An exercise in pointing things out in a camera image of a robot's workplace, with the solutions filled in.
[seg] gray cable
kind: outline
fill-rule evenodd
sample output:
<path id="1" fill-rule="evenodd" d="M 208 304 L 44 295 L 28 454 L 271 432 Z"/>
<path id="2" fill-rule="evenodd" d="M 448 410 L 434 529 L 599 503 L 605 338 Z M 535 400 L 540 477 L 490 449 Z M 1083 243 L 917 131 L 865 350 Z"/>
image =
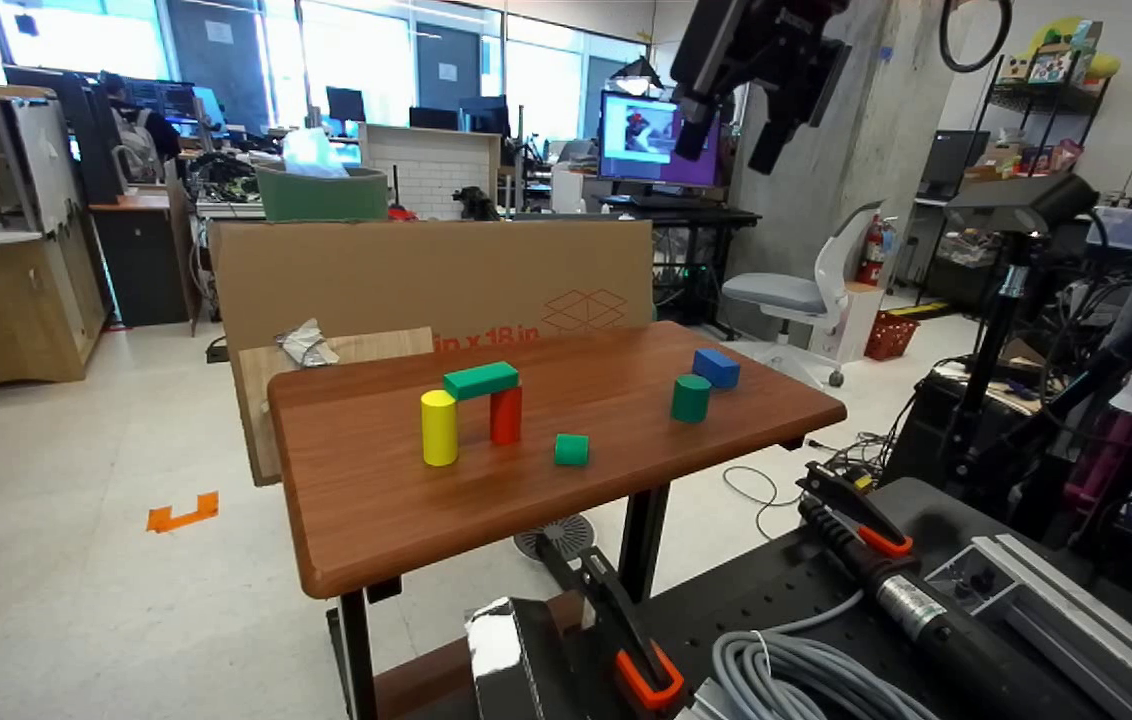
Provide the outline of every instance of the gray cable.
<path id="1" fill-rule="evenodd" d="M 729 698 L 747 720 L 825 720 L 821 698 L 830 703 L 834 715 L 931 720 L 917 696 L 878 679 L 840 649 L 793 637 L 851 613 L 858 601 L 865 592 L 851 592 L 843 605 L 793 624 L 722 632 L 710 642 L 710 665 Z"/>

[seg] blue block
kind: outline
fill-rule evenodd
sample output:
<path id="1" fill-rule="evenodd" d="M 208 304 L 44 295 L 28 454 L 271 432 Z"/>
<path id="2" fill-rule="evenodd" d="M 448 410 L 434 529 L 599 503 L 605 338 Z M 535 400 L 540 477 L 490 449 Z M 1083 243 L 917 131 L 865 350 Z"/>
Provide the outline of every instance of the blue block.
<path id="1" fill-rule="evenodd" d="M 692 356 L 692 377 L 702 377 L 710 388 L 734 388 L 739 365 L 722 350 L 699 347 Z"/>

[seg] wire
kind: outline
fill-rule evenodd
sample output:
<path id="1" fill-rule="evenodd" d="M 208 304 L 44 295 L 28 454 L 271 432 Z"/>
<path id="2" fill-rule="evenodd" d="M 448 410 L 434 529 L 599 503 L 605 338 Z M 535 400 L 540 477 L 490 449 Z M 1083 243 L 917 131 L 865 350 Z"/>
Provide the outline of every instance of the wire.
<path id="1" fill-rule="evenodd" d="M 858 605 L 858 592 L 821 613 L 812 621 L 834 621 Z M 878 679 L 830 642 L 786 637 L 794 624 L 768 632 L 722 632 L 710 642 L 710 667 L 729 698 L 747 720 L 825 720 L 825 715 L 865 715 L 865 720 L 927 720 L 936 715 L 904 687 Z"/>
<path id="2" fill-rule="evenodd" d="M 955 52 L 952 52 L 952 15 L 955 15 L 955 0 L 942 0 L 942 4 L 940 4 L 940 20 L 936 20 L 936 52 L 940 52 L 940 61 L 942 61 L 952 72 L 978 72 L 978 66 L 988 66 L 988 64 L 998 54 L 1004 41 L 1006 41 L 1006 28 L 1010 28 L 1010 0 L 998 0 L 998 28 L 996 28 L 996 41 L 992 41 L 992 46 L 988 46 L 974 64 L 959 64 L 959 61 L 955 61 Z"/>
<path id="3" fill-rule="evenodd" d="M 768 495 L 757 495 L 757 490 L 739 486 L 739 484 L 734 484 L 739 473 L 762 481 Z M 762 529 L 762 510 L 793 506 L 793 503 L 801 503 L 801 495 L 805 495 L 805 490 L 794 490 L 794 495 L 782 495 L 782 498 L 779 498 L 776 481 L 772 481 L 768 473 L 753 469 L 753 464 L 729 464 L 729 469 L 722 469 L 722 484 L 729 484 L 734 495 L 744 495 L 747 503 L 757 503 L 757 530 L 761 530 L 762 541 L 776 541 L 776 535 Z"/>

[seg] yellow cylinder block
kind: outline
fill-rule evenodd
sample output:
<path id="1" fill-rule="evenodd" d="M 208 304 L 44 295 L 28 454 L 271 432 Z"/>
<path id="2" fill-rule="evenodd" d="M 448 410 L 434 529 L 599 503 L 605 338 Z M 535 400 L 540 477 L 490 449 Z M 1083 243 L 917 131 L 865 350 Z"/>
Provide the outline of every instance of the yellow cylinder block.
<path id="1" fill-rule="evenodd" d="M 454 443 L 461 443 L 454 395 L 448 395 L 443 388 L 424 390 L 421 395 L 421 458 L 429 469 L 452 469 Z"/>

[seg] green cylinder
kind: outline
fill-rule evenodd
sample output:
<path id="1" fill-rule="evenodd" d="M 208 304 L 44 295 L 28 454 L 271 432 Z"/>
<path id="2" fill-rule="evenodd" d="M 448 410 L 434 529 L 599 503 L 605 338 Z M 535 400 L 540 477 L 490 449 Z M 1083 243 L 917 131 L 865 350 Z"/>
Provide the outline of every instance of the green cylinder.
<path id="1" fill-rule="evenodd" d="M 702 425 L 710 408 L 710 383 L 702 377 L 677 377 L 671 419 Z"/>

